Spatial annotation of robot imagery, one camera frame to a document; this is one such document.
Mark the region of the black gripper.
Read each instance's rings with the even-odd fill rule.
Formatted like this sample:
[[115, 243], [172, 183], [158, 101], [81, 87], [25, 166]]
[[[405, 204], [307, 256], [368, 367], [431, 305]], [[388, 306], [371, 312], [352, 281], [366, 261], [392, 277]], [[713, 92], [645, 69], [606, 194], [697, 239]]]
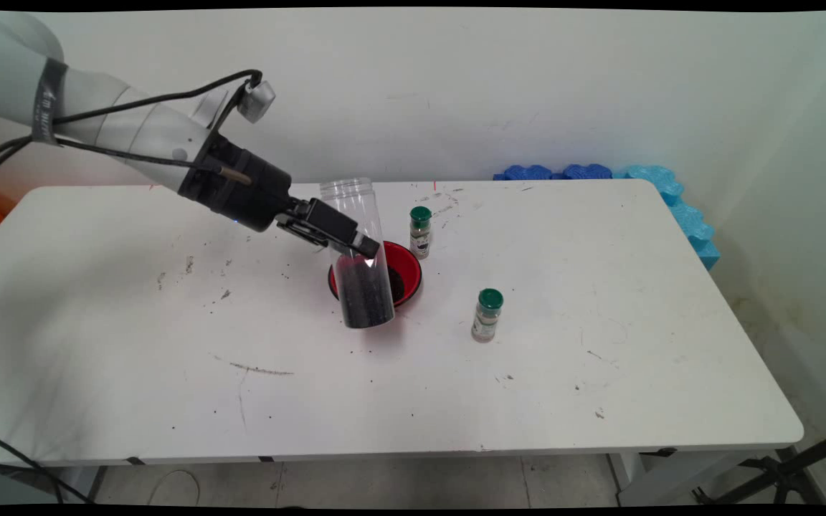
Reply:
[[347, 256], [374, 260], [381, 244], [360, 230], [359, 223], [320, 199], [299, 200], [296, 216], [278, 215], [291, 206], [291, 176], [252, 151], [230, 143], [213, 132], [197, 154], [197, 163], [226, 168], [246, 179], [193, 168], [184, 176], [178, 195], [235, 220], [256, 232], [264, 232], [277, 216], [277, 226], [318, 247], [335, 249]]

